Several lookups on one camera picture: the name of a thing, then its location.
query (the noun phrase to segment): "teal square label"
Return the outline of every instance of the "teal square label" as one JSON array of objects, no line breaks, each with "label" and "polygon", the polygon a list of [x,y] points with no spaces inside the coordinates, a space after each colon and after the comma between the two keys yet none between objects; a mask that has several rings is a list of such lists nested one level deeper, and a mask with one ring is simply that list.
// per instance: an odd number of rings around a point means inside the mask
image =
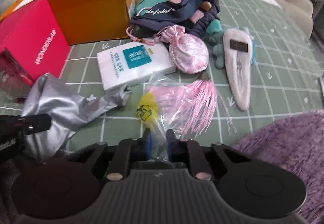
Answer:
[{"label": "teal square label", "polygon": [[150,63],[151,57],[143,45],[123,50],[127,65],[130,69]]}]

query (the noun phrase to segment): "black patch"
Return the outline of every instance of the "black patch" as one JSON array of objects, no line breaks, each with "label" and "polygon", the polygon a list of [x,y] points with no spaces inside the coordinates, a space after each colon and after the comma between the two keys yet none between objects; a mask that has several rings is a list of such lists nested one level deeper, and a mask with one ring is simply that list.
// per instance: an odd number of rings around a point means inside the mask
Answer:
[{"label": "black patch", "polygon": [[231,39],[229,46],[231,49],[234,49],[234,50],[238,50],[238,51],[242,51],[242,52],[246,52],[246,53],[248,52],[248,49],[247,49],[248,44],[244,43],[244,42],[240,42],[240,41]]}]

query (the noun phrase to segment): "screw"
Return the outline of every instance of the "screw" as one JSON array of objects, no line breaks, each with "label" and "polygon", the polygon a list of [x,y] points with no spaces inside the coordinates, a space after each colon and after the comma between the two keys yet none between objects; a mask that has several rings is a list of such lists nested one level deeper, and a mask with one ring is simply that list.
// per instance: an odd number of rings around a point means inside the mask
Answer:
[{"label": "screw", "polygon": [[212,175],[206,172],[200,172],[196,174],[196,178],[199,180],[209,181],[212,179]]},{"label": "screw", "polygon": [[110,181],[119,181],[119,180],[122,180],[123,175],[119,174],[119,173],[110,173],[106,177]]}]

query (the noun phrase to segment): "blue plush toy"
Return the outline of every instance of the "blue plush toy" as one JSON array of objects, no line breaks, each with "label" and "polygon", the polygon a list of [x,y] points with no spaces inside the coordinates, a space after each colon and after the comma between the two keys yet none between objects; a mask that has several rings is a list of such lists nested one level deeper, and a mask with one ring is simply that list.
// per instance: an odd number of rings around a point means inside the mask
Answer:
[{"label": "blue plush toy", "polygon": [[[242,30],[250,36],[250,31],[247,27],[242,28]],[[217,69],[223,69],[225,67],[225,56],[224,56],[224,46],[223,46],[223,35],[225,30],[222,29],[222,26],[219,20],[215,19],[209,27],[206,29],[206,34],[209,35],[207,40],[208,43],[214,45],[213,47],[213,58],[215,58],[215,66]],[[252,41],[253,56],[251,64],[255,62],[255,49],[254,42]]]}]

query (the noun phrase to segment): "black device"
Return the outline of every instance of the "black device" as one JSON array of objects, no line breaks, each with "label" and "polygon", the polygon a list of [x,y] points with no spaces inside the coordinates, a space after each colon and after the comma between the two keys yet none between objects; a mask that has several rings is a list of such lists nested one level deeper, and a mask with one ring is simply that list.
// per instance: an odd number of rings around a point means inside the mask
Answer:
[{"label": "black device", "polygon": [[49,130],[51,117],[48,114],[26,117],[0,116],[0,164],[20,154],[25,149],[26,136]]},{"label": "black device", "polygon": [[169,162],[143,138],[97,143],[25,171],[11,197],[23,224],[306,223],[294,174],[223,144],[167,132]]}]

